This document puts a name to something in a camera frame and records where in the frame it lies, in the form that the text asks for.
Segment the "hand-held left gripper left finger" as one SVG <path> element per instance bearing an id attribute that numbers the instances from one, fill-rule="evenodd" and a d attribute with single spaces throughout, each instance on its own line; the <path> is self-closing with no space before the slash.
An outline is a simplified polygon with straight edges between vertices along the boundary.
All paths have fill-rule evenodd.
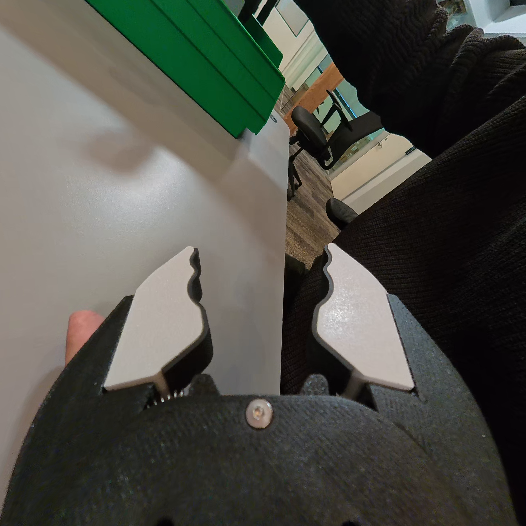
<path id="1" fill-rule="evenodd" d="M 186 247 L 137 288 L 105 379 L 107 391 L 151 383 L 167 399 L 207 368 L 213 343 L 200 276 L 199 251 Z"/>

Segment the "person's left hand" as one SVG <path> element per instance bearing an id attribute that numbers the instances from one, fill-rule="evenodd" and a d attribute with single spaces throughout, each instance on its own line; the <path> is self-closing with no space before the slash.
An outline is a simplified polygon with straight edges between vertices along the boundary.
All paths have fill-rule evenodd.
<path id="1" fill-rule="evenodd" d="M 65 365 L 70 363 L 75 354 L 104 322 L 104 319 L 103 316 L 91 310 L 80 310 L 70 315 L 65 342 Z"/>

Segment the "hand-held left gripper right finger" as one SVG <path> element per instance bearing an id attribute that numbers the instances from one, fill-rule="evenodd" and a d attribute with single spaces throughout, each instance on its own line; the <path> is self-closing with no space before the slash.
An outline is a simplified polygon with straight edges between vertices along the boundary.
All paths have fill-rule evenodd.
<path id="1" fill-rule="evenodd" d="M 357 399 L 367 384 L 411 392 L 414 380 L 384 286 L 336 244 L 326 245 L 325 254 L 328 291 L 314 309 L 312 335 L 343 369 L 335 392 Z"/>

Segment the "black office chair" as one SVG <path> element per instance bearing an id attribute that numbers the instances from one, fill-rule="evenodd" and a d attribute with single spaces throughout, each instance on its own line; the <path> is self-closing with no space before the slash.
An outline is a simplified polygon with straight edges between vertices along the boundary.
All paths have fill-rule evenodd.
<path id="1" fill-rule="evenodd" d="M 322 169 L 329 170 L 353 144 L 383 127 L 380 117 L 373 112 L 367 112 L 352 120 L 347 119 L 334 93 L 327 90 L 327 94 L 332 100 L 332 105 L 321 122 L 303 106 L 296 106 L 292 110 L 291 118 L 297 131 L 290 138 L 289 145 L 298 144 L 299 149 L 288 159 L 287 201 L 290 201 L 296 195 L 296 190 L 302 186 L 294 165 L 295 158 L 302 151 L 306 151 Z M 339 115 L 340 122 L 332 135 L 327 138 L 324 126 L 335 113 Z"/>

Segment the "wooden side table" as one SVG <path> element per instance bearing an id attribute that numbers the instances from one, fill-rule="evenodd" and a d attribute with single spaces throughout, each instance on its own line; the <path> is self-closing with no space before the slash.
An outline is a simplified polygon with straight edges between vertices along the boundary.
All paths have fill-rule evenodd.
<path id="1" fill-rule="evenodd" d="M 294 135 L 297 126 L 293 123 L 292 113 L 297 106 L 301 106 L 309 113 L 324 102 L 328 97 L 328 91 L 333 91 L 344 80 L 344 76 L 340 73 L 334 62 L 331 62 L 325 71 L 314 81 L 308 90 L 301 96 L 301 98 L 293 105 L 292 109 L 283 117 L 287 124 L 290 136 Z"/>

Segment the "person's right forearm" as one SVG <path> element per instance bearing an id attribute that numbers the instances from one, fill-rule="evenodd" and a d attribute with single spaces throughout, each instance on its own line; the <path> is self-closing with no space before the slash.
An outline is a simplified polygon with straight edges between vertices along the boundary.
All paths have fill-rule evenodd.
<path id="1" fill-rule="evenodd" d="M 525 46 L 447 31 L 435 1 L 296 1 L 359 101 L 434 158 L 468 136 L 525 148 Z"/>

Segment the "green plastic bin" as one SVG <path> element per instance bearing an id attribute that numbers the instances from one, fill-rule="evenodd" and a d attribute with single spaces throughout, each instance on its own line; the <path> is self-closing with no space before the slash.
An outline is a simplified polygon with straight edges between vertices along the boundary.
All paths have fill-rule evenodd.
<path id="1" fill-rule="evenodd" d="M 224 1 L 87 1 L 233 137 L 266 125 L 284 85 L 282 53 Z"/>

